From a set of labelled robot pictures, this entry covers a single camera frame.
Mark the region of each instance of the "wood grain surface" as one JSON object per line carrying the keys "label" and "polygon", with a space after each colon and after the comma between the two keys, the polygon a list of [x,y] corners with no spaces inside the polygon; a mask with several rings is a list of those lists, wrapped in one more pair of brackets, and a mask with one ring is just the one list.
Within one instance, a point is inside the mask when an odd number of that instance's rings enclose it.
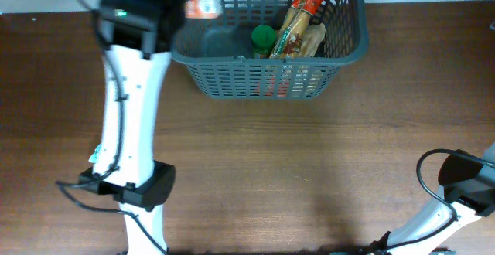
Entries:
{"label": "wood grain surface", "polygon": [[[493,20],[495,2],[367,5],[368,54],[312,101],[211,100],[171,65],[155,127],[155,159],[178,170],[171,250],[338,249],[405,223],[429,199],[421,154],[482,155],[495,142]],[[88,15],[0,15],[0,30],[0,254],[125,250],[120,216],[83,211],[54,186],[76,181],[101,136]],[[432,187],[443,159],[424,167]],[[494,254],[494,225],[482,219],[442,246]]]}

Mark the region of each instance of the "snack package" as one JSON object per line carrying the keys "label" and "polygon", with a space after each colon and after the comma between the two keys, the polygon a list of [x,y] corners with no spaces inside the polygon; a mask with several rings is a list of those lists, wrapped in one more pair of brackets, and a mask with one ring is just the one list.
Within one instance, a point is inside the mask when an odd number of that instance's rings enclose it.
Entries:
{"label": "snack package", "polygon": [[215,19],[222,14],[220,0],[189,0],[186,2],[188,19]]}
{"label": "snack package", "polygon": [[308,28],[309,20],[324,0],[294,0],[280,28],[277,43],[270,58],[297,57],[301,37]]}
{"label": "snack package", "polygon": [[296,57],[313,57],[318,46],[325,39],[325,24],[309,26],[301,38],[301,49]]}

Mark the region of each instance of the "green led light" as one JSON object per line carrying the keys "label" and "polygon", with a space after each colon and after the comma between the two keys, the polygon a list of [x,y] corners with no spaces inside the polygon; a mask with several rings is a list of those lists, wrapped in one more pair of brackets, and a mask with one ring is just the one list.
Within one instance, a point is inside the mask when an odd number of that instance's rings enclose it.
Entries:
{"label": "green led light", "polygon": [[115,10],[115,15],[122,17],[122,16],[126,16],[127,12],[124,10],[117,9],[117,10]]}

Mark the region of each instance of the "red and yellow package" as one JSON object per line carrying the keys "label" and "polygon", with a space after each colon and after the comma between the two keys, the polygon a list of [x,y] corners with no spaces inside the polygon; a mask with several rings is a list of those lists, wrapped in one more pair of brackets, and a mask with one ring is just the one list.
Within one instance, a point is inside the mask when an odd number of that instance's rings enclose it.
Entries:
{"label": "red and yellow package", "polygon": [[284,58],[297,56],[301,48],[301,37],[309,20],[325,0],[294,0],[285,16],[284,24],[280,28],[278,40],[271,51],[270,58]]}

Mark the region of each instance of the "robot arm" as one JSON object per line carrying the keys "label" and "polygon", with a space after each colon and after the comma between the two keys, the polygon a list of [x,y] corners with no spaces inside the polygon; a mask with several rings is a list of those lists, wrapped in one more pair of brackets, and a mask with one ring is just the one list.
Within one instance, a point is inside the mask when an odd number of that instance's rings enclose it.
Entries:
{"label": "robot arm", "polygon": [[495,144],[483,156],[484,164],[463,151],[453,151],[439,174],[437,196],[456,211],[431,199],[402,227],[364,250],[364,254],[430,254],[462,227],[487,217],[495,210]]}
{"label": "robot arm", "polygon": [[154,161],[153,131],[160,88],[171,60],[173,35],[185,22],[187,0],[101,0],[94,22],[103,49],[106,101],[98,160],[80,174],[82,188],[113,195],[125,215],[127,255],[167,252],[163,203],[175,181],[175,168]]}

